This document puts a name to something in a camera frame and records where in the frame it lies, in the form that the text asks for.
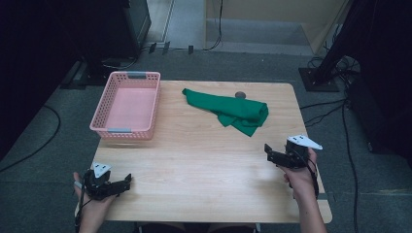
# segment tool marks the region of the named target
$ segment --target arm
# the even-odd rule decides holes
[[[308,153],[309,158],[316,164],[316,153],[310,148]],[[311,166],[312,171],[315,171],[314,164],[309,162],[309,166]],[[280,168],[285,172],[285,182],[291,183],[293,187],[293,197],[299,208],[300,231],[302,233],[326,232],[309,170],[307,168],[296,170]]]
[[[80,182],[80,176],[78,173],[73,174],[75,181]],[[82,191],[75,186],[76,194],[79,197],[82,195]],[[109,208],[116,196],[110,196],[102,201],[91,200],[84,194],[84,207],[82,209],[82,222],[80,225],[80,233],[95,233],[100,228],[100,225],[103,224],[104,218],[109,211]]]

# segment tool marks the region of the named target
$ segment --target tabletop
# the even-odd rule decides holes
[[[266,103],[269,116],[249,137],[190,106],[184,88],[222,96],[243,91],[247,99]],[[94,161],[112,165],[111,182],[132,175],[130,190],[117,198],[107,219],[298,222],[292,189],[264,152],[264,144],[285,151],[287,138],[297,134],[307,135],[288,83],[161,81],[154,137],[101,140],[97,148]],[[322,197],[321,176],[318,181]],[[330,222],[327,200],[318,203]]]

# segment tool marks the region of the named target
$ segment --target green towel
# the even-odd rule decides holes
[[[249,137],[263,125],[269,115],[266,103],[259,101],[211,95],[187,88],[182,93],[186,95],[188,104],[211,111],[218,116],[224,127],[232,125]]]

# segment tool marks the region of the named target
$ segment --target pink plastic basket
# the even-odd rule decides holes
[[[159,95],[158,72],[113,72],[90,129],[102,139],[150,140]]]

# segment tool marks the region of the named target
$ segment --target human hand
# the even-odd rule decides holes
[[[311,148],[308,148],[308,155],[310,159],[310,161],[308,161],[309,167],[315,172],[317,155]],[[303,197],[315,197],[312,175],[306,167],[300,169],[289,169],[282,166],[278,167],[285,172],[285,182],[291,184],[293,188],[293,197],[296,201],[300,201]]]
[[[76,182],[82,182],[78,173],[73,174],[73,178]],[[79,201],[82,196],[82,190],[74,185],[76,194],[79,198]],[[80,226],[81,233],[94,233],[97,232],[100,225],[103,223],[104,218],[109,211],[109,208],[113,201],[116,199],[116,196],[109,196],[101,201],[90,200],[90,197],[84,193],[84,201],[82,208],[82,222]]]

